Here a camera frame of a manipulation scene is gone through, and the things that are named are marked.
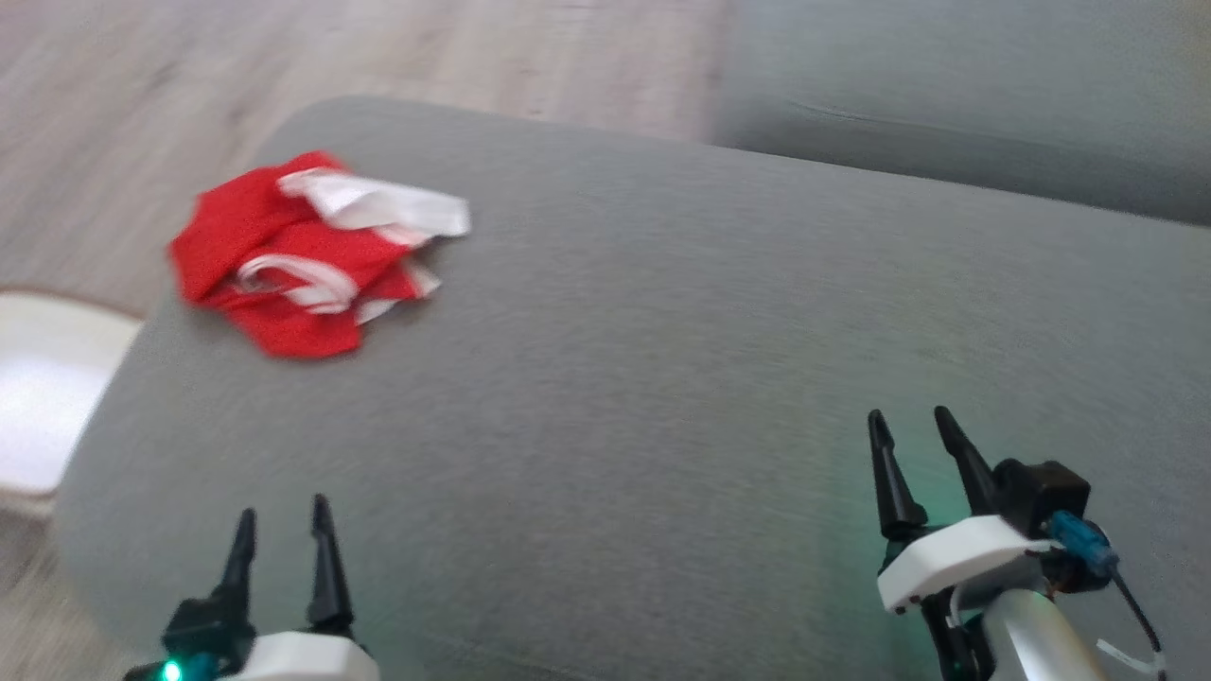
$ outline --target red and white cloth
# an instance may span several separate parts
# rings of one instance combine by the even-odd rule
[[[202,194],[170,246],[190,303],[222,311],[269,355],[325,357],[358,325],[440,284],[412,254],[470,230],[457,196],[350,174],[323,151]]]

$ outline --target wooden floor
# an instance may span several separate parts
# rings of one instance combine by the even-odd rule
[[[191,199],[381,95],[704,138],[731,0],[0,0],[0,287],[144,314]]]

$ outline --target light wood floor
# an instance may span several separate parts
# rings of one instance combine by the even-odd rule
[[[193,196],[328,97],[702,139],[730,1],[0,0],[0,288],[148,313]],[[0,513],[0,679],[133,662]]]

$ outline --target sofa cushion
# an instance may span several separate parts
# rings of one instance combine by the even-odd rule
[[[154,652],[260,511],[253,614],[302,624],[332,499],[384,679],[932,679],[885,612],[879,407],[935,521],[966,514],[946,404],[992,459],[1094,483],[1165,636],[1200,665],[1211,556],[1211,234],[1033,196],[379,99],[260,153],[469,199],[424,305],[354,355],[270,360],[174,298],[64,480],[63,563]],[[1066,607],[1129,646],[1112,595]]]
[[[1211,8],[746,0],[716,142],[1211,223]]]

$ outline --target blue connector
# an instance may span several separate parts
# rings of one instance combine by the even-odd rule
[[[1048,531],[1069,554],[1085,561],[1089,571],[1097,577],[1108,576],[1119,563],[1119,554],[1106,536],[1068,511],[1056,511],[1048,523]]]

